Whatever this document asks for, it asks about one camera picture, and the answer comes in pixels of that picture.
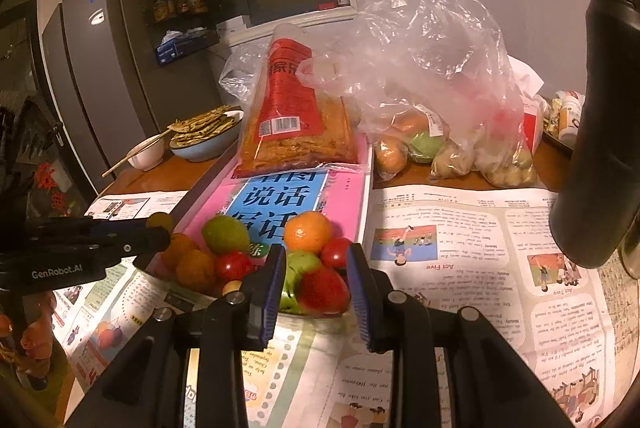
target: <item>newspaper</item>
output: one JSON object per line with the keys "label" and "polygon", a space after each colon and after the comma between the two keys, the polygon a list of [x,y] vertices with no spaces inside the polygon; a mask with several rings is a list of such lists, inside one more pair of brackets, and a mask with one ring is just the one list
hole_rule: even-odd
{"label": "newspaper", "polygon": [[158,211],[168,213],[186,194],[186,191],[154,191],[131,195],[107,195],[90,205],[86,215],[107,220],[145,218]]}
{"label": "newspaper", "polygon": [[[610,261],[601,270],[602,281],[607,295],[615,296],[606,296],[598,271],[575,267],[561,254],[548,229],[554,199],[543,189],[380,189],[369,198],[363,246],[371,267],[386,271],[396,288],[425,306],[447,311],[476,306],[574,424],[590,427],[619,403],[634,363],[638,366],[638,285]],[[609,299],[620,304],[611,316]],[[193,297],[167,295],[162,284],[142,277],[128,260],[91,289],[59,291],[58,300],[66,322],[60,330],[56,325],[56,337],[84,389],[154,306],[195,303]],[[625,310],[635,312],[623,318]],[[101,340],[101,328],[122,334],[104,334]],[[621,376],[623,385],[616,375],[619,356],[630,367]],[[388,422],[392,357],[366,350],[353,313],[315,320],[280,315],[268,350],[245,352],[242,359],[252,427],[359,428]],[[446,427],[448,379],[439,350],[436,360]],[[192,350],[185,428],[194,426],[197,361],[198,351]]]}
{"label": "newspaper", "polygon": [[[97,199],[87,215],[124,220],[145,218],[156,211],[171,211],[186,191],[108,195]],[[106,270],[104,280],[54,291],[57,305],[53,332],[86,391],[120,348],[168,299],[193,307],[199,295],[168,296],[168,287],[151,281],[132,265],[134,257]]]}

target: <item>white bowl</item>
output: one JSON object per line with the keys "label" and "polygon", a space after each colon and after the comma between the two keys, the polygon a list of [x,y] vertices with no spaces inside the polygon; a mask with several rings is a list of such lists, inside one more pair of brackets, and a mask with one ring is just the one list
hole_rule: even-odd
{"label": "white bowl", "polygon": [[135,148],[132,148],[127,156],[132,154],[135,151],[139,151],[133,157],[129,159],[129,164],[133,166],[137,170],[143,170],[147,172],[148,170],[155,168],[162,162],[162,156],[164,156],[164,138],[157,141],[155,144],[151,144],[159,137],[158,135],[154,135],[153,137],[149,137],[148,139],[142,141],[142,143],[138,144]]}

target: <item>kitchen counter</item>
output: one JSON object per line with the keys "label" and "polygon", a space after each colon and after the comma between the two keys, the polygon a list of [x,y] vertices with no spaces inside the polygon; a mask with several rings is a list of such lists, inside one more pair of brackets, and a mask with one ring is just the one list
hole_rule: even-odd
{"label": "kitchen counter", "polygon": [[[550,191],[559,191],[568,171],[569,159],[549,143],[542,141],[533,156],[542,183]],[[209,170],[215,159],[201,163],[191,163],[181,157],[171,156],[158,167],[143,172],[134,168],[122,171],[116,181],[105,189],[105,195],[123,195],[146,191],[180,191],[191,187]],[[376,178],[374,189],[408,184],[428,184],[430,165],[409,165],[390,181]],[[458,179],[445,179],[437,186],[459,189],[495,189],[479,173],[472,172]]]}

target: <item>flatbread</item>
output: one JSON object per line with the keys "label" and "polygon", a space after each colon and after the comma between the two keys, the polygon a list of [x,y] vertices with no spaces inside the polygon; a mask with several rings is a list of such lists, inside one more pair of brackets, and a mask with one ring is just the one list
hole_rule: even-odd
{"label": "flatbread", "polygon": [[189,133],[176,134],[171,140],[170,146],[173,148],[186,148],[187,146],[199,144],[212,137],[220,135],[230,128],[233,128],[236,125],[236,122],[237,121],[234,117],[222,116],[222,118],[212,122],[202,129]]}
{"label": "flatbread", "polygon": [[223,104],[223,106],[218,106],[217,108],[209,110],[208,112],[194,115],[194,117],[190,117],[189,119],[185,119],[184,121],[176,121],[175,123],[171,123],[167,128],[177,133],[190,133],[201,130],[202,128],[220,119],[223,114],[229,110],[231,110],[231,107],[229,105]]}

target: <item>barcode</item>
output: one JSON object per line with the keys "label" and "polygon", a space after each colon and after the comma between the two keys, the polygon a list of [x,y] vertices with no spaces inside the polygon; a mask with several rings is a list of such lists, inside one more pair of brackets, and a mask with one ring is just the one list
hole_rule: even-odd
{"label": "barcode", "polygon": [[271,119],[273,134],[300,131],[300,117],[278,117]]}
{"label": "barcode", "polygon": [[271,135],[271,121],[262,121],[258,126],[258,136]]}

